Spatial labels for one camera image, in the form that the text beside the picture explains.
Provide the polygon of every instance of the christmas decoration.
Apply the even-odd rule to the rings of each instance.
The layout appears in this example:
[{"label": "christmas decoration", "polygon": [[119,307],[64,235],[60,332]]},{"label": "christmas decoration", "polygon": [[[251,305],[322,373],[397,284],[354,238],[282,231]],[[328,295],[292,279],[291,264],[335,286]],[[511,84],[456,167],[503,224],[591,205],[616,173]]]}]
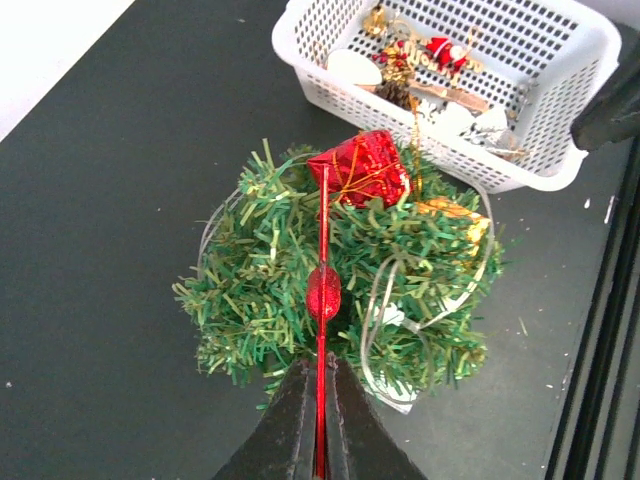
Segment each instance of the christmas decoration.
[{"label": "christmas decoration", "polygon": [[367,132],[309,160],[318,184],[324,165],[330,165],[329,192],[338,201],[362,208],[372,198],[395,205],[411,192],[409,175],[400,163],[398,151],[386,130]]},{"label": "christmas decoration", "polygon": [[380,37],[387,29],[387,19],[385,17],[384,8],[379,3],[371,9],[369,15],[362,22],[362,28],[372,37]]},{"label": "christmas decoration", "polygon": [[422,85],[413,80],[409,81],[409,86],[421,93],[433,95],[443,100],[456,102],[473,112],[486,112],[489,110],[489,102],[485,99],[462,90],[460,88],[447,88],[438,85]]},{"label": "christmas decoration", "polygon": [[[314,306],[307,292],[322,284],[322,271],[310,275],[324,264],[317,248],[320,166],[328,174],[327,195],[334,192],[325,210],[330,230],[324,258],[331,258],[337,274],[326,271],[325,295],[336,300],[325,313],[333,315],[339,305],[327,324],[327,351],[349,361],[374,394],[391,389],[400,398],[409,392],[411,401],[483,365],[486,346],[471,328],[472,311],[501,273],[503,249],[492,230],[491,236],[473,230],[480,223],[473,214],[480,203],[475,191],[458,192],[426,153],[416,163],[415,149],[390,138],[387,132],[364,132],[323,154],[293,148],[279,167],[266,141],[262,158],[253,152],[236,200],[205,229],[196,275],[173,286],[199,330],[203,371],[225,372],[244,384],[259,367],[274,379],[267,387],[273,392],[292,361],[315,358],[321,303]],[[351,171],[361,183],[345,180]],[[420,204],[408,194],[417,174]],[[385,188],[366,190],[374,178]],[[347,192],[345,185],[351,185]],[[381,303],[379,281],[388,286]],[[384,312],[388,302],[403,317],[382,325],[380,315],[371,314],[376,306]]]},{"label": "christmas decoration", "polygon": [[387,82],[406,84],[413,78],[414,71],[407,62],[407,54],[402,52],[404,41],[399,40],[373,55],[374,61],[383,65],[382,78]]},{"label": "christmas decoration", "polygon": [[[382,6],[378,5],[364,19],[363,29],[376,38],[386,33],[387,38],[396,39],[387,49],[398,50],[398,56],[406,62],[406,68],[411,72],[411,75],[407,76],[405,81],[413,77],[413,72],[419,65],[434,73],[446,76],[453,87],[458,85],[460,73],[463,69],[472,70],[475,73],[484,71],[484,65],[478,60],[472,59],[469,55],[472,50],[474,34],[478,33],[476,27],[469,30],[466,47],[454,45],[451,39],[445,36],[423,39],[413,32],[407,23],[399,20],[397,14],[393,20],[387,22]],[[376,56],[383,57],[385,60],[387,58],[382,54]],[[387,75],[390,76],[394,73],[396,75],[394,79],[399,80],[396,72],[390,71]]]},{"label": "christmas decoration", "polygon": [[411,93],[401,83],[394,81],[383,82],[373,92],[404,110],[411,110]]},{"label": "christmas decoration", "polygon": [[375,63],[352,50],[340,49],[327,58],[327,71],[354,85],[378,85],[382,74]]}]

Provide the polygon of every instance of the red metallic stick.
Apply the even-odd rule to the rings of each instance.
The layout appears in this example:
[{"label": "red metallic stick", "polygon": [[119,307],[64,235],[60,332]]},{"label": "red metallic stick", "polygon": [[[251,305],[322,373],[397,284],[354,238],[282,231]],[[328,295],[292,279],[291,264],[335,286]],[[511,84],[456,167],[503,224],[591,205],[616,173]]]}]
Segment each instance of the red metallic stick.
[{"label": "red metallic stick", "polygon": [[316,476],[324,479],[325,473],[325,373],[327,337],[327,261],[329,257],[329,165],[322,167],[320,184],[320,315],[318,325],[318,382],[316,384]]}]

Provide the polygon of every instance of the white ornament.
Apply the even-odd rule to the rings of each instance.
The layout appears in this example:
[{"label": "white ornament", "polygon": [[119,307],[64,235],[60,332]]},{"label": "white ornament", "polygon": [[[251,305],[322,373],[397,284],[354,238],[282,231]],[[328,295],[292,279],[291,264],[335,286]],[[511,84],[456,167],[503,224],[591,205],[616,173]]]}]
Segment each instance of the white ornament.
[{"label": "white ornament", "polygon": [[397,410],[398,412],[405,415],[407,415],[411,411],[415,401],[418,399],[418,395],[416,392],[410,391],[404,388],[402,385],[398,386],[400,388],[400,394],[398,394],[398,391],[392,385],[385,385],[384,374],[382,373],[380,374],[380,380],[378,380],[375,385],[376,389],[379,392],[386,394],[386,396],[374,394],[368,385],[366,386],[367,392],[370,395],[376,397],[381,402],[386,403],[394,410]]},{"label": "white ornament", "polygon": [[507,112],[503,108],[493,107],[476,117],[474,124],[476,132],[486,132],[485,136],[491,143],[500,145],[504,133],[509,130]]},{"label": "white ornament", "polygon": [[327,59],[327,71],[354,85],[382,83],[382,74],[376,64],[352,50],[331,52]]},{"label": "white ornament", "polygon": [[469,110],[455,102],[447,103],[445,109],[435,117],[435,127],[452,135],[459,135],[469,130],[475,117]]},{"label": "white ornament", "polygon": [[[373,308],[373,318],[374,320],[378,318],[378,313],[380,312],[379,307]],[[389,303],[387,308],[384,309],[384,313],[382,314],[382,325],[402,325],[402,321],[404,320],[404,312],[398,308],[395,303]]]}]

